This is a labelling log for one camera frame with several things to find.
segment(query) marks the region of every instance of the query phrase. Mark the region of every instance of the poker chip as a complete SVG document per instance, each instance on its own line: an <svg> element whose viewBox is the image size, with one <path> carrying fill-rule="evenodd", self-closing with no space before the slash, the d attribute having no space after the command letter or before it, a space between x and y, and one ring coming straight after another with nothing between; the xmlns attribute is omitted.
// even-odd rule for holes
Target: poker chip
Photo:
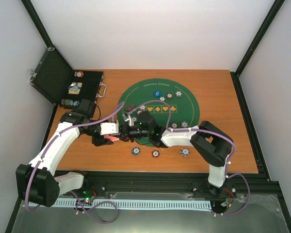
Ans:
<svg viewBox="0 0 291 233"><path fill-rule="evenodd" d="M153 95L155 97L161 97L162 93L160 91L154 91Z"/></svg>
<svg viewBox="0 0 291 233"><path fill-rule="evenodd" d="M173 94L168 93L168 94L167 94L167 99L172 99L172 98L173 98Z"/></svg>
<svg viewBox="0 0 291 233"><path fill-rule="evenodd" d="M175 129L175 128L177 128L177 127L178 127L178 124L177 124L177 123L172 123L172 124L171 124L171 128L174 128L174 129Z"/></svg>
<svg viewBox="0 0 291 233"><path fill-rule="evenodd" d="M154 150L154 151L152 151L152 156L153 156L154 158L159 157L159 155L160 155L160 152L159 152L158 150Z"/></svg>
<svg viewBox="0 0 291 233"><path fill-rule="evenodd" d="M182 96L182 92L181 91L176 91L176 96L177 97L181 97Z"/></svg>
<svg viewBox="0 0 291 233"><path fill-rule="evenodd" d="M188 126L189 126L189 124L186 121L181 123L181 127L183 127L183 128L187 128Z"/></svg>
<svg viewBox="0 0 291 233"><path fill-rule="evenodd" d="M131 150L131 153L133 155L138 155L140 153L140 148L139 147L134 147L132 150Z"/></svg>
<svg viewBox="0 0 291 233"><path fill-rule="evenodd" d="M190 150L188 148L182 148L180 150L180 154L185 157L185 156L188 156L190 154Z"/></svg>
<svg viewBox="0 0 291 233"><path fill-rule="evenodd" d="M76 71L76 72L74 72L74 76L75 77L82 78L83 75L84 75L84 73L82 71Z"/></svg>

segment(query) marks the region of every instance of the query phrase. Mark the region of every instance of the white poker chip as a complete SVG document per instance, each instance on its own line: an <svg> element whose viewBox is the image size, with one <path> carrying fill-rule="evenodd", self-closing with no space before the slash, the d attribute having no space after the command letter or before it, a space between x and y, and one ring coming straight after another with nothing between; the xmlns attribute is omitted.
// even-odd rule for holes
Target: white poker chip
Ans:
<svg viewBox="0 0 291 233"><path fill-rule="evenodd" d="M183 127L183 128L187 128L188 126L189 126L189 124L186 121L181 123L181 127Z"/></svg>
<svg viewBox="0 0 291 233"><path fill-rule="evenodd" d="M176 96L177 96L177 97L181 97L181 96L182 96L182 92L181 92L181 91L177 91L177 92L176 92Z"/></svg>
<svg viewBox="0 0 291 233"><path fill-rule="evenodd" d="M152 152L152 156L155 157L155 158L159 157L159 155L160 155L160 152L158 150L154 150Z"/></svg>
<svg viewBox="0 0 291 233"><path fill-rule="evenodd" d="M175 129L175 128L178 127L178 124L177 124L177 123L172 123L172 124L171 124L171 127Z"/></svg>

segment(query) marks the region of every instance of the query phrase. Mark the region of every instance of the blue poker chip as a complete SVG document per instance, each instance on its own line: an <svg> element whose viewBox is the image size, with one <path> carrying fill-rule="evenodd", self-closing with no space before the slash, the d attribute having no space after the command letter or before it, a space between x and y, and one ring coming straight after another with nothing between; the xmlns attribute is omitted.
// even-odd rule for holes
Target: blue poker chip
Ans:
<svg viewBox="0 0 291 233"><path fill-rule="evenodd" d="M139 147L134 147L132 150L131 150L131 153L133 155L138 155L140 153L140 148Z"/></svg>
<svg viewBox="0 0 291 233"><path fill-rule="evenodd" d="M190 154L190 150L188 148L182 148L180 150L180 154L185 157L185 156L188 156Z"/></svg>
<svg viewBox="0 0 291 233"><path fill-rule="evenodd" d="M153 93L153 95L155 96L155 97L161 97L161 95L162 95L162 93L160 92L160 91L155 91L154 93Z"/></svg>

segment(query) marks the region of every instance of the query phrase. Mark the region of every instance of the metal bracket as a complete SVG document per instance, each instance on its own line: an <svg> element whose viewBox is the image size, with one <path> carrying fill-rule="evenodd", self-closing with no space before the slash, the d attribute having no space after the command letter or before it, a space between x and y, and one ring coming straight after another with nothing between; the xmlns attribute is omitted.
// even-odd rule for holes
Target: metal bracket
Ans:
<svg viewBox="0 0 291 233"><path fill-rule="evenodd" d="M29 70L29 73L31 75L28 83L31 85L31 86L34 86L34 84L32 83L33 79L37 76L37 73L35 73L32 69Z"/></svg>
<svg viewBox="0 0 291 233"><path fill-rule="evenodd" d="M102 96L99 93L97 93L96 97L101 97L101 98L105 97L106 90L107 90L107 85L104 84L103 82L100 82L99 86L105 86L105 89L103 90Z"/></svg>

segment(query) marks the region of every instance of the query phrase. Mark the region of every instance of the blue chip on mat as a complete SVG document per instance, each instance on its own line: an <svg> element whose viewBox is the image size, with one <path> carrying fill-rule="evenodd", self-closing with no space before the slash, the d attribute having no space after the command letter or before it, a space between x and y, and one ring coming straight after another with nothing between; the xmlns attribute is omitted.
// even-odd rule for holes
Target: blue chip on mat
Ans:
<svg viewBox="0 0 291 233"><path fill-rule="evenodd" d="M161 97L162 93L161 93L160 91L155 91L155 92L153 93L153 95L154 95L155 97Z"/></svg>

